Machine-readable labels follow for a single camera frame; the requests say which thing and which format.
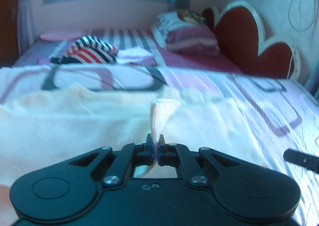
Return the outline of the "cream white small garment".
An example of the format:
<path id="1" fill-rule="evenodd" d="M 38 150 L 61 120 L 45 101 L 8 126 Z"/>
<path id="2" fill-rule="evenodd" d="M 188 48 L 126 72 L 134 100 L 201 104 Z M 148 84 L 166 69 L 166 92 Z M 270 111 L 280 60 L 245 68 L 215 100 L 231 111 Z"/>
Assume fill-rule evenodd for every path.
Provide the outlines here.
<path id="1" fill-rule="evenodd" d="M 168 86 L 156 92 L 91 92 L 75 86 L 1 105 L 1 185 L 109 145 L 154 141 L 210 147 L 265 165 L 241 104 L 217 93 Z"/>

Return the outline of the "red white striped clothing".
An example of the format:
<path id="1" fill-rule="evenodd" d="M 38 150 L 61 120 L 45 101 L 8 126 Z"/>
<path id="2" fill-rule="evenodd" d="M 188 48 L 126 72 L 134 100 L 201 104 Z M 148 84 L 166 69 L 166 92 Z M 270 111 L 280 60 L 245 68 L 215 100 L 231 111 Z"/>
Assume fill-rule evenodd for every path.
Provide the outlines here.
<path id="1" fill-rule="evenodd" d="M 112 64 L 116 62 L 118 49 L 96 36 L 82 36 L 61 57 L 50 59 L 54 64 Z"/>

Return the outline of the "white pink patterned bedsheet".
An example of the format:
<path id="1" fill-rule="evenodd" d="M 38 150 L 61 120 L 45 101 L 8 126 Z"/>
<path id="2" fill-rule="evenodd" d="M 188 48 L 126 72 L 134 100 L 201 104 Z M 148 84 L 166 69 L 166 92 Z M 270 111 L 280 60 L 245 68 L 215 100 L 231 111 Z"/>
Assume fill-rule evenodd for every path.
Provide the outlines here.
<path id="1" fill-rule="evenodd" d="M 148 134 L 292 177 L 294 219 L 318 225 L 318 175 L 283 159 L 318 155 L 318 103 L 297 82 L 97 64 L 1 69 L 1 225 L 16 219 L 9 189 L 21 175 Z"/>

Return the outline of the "small white folded cloth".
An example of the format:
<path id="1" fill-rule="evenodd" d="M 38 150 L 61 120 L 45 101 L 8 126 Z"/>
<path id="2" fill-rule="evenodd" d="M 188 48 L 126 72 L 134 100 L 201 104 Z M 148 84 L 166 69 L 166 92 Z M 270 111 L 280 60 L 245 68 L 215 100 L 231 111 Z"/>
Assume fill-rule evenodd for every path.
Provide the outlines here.
<path id="1" fill-rule="evenodd" d="M 116 55 L 118 64 L 133 64 L 138 66 L 156 66 L 154 55 L 143 48 L 135 47 L 120 50 Z"/>

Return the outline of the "purple striped far bedsheet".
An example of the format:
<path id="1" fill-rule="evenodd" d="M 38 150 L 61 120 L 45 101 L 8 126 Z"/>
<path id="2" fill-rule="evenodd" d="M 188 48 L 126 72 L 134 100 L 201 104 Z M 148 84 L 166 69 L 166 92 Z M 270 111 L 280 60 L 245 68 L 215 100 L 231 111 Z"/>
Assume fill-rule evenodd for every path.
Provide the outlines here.
<path id="1" fill-rule="evenodd" d="M 210 56 L 202 54 L 176 54 L 161 48 L 150 31 L 123 29 L 95 29 L 86 31 L 102 41 L 115 46 L 119 51 L 140 47 L 154 55 L 157 66 L 167 66 L 186 69 L 199 69 L 224 73 L 240 74 L 240 69 L 225 56 Z M 65 51 L 76 40 L 49 42 L 40 38 L 14 63 L 15 67 L 48 65 L 53 57 L 61 58 Z"/>

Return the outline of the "striped folded blanket pile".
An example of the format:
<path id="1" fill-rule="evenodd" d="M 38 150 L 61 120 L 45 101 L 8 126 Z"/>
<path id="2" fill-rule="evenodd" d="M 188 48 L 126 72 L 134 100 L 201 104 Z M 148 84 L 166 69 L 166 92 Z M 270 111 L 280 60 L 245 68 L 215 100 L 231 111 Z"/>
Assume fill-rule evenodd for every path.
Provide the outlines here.
<path id="1" fill-rule="evenodd" d="M 186 9 L 159 14 L 151 33 L 161 48 L 178 54 L 219 56 L 216 36 L 202 15 Z"/>

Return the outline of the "red heart-shaped headboard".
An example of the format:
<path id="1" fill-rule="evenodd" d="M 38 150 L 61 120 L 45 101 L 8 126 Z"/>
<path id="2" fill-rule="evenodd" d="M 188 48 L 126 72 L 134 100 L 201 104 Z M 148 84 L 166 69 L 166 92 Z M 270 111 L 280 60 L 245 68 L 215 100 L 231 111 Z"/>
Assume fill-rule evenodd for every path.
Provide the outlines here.
<path id="1" fill-rule="evenodd" d="M 266 37 L 262 18 L 249 3 L 237 0 L 222 11 L 203 10 L 221 53 L 245 75 L 298 80 L 301 56 L 288 35 Z"/>

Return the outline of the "pink flat pillow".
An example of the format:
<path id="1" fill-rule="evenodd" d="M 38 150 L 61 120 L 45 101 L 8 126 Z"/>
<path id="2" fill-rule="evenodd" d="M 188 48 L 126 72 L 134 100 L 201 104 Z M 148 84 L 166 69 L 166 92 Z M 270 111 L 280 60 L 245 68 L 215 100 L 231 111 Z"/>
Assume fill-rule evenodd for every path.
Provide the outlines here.
<path id="1" fill-rule="evenodd" d="M 85 34 L 85 31 L 51 31 L 43 33 L 39 37 L 43 41 L 56 42 L 76 40 Z"/>

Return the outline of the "dark brown wooden door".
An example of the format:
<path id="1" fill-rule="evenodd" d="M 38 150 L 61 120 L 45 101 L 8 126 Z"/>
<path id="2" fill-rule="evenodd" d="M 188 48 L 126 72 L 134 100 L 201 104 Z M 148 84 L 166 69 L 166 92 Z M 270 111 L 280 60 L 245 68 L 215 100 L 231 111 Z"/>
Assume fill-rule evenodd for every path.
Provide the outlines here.
<path id="1" fill-rule="evenodd" d="M 1 0 L 1 64 L 17 59 L 17 0 Z"/>

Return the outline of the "grey left curtain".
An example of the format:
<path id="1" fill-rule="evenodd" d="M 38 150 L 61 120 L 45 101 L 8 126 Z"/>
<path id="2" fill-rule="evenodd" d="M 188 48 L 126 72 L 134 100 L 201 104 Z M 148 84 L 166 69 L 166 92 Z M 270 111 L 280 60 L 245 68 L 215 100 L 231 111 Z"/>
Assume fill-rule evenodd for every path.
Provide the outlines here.
<path id="1" fill-rule="evenodd" d="M 19 56 L 35 42 L 32 0 L 17 0 L 17 42 Z"/>

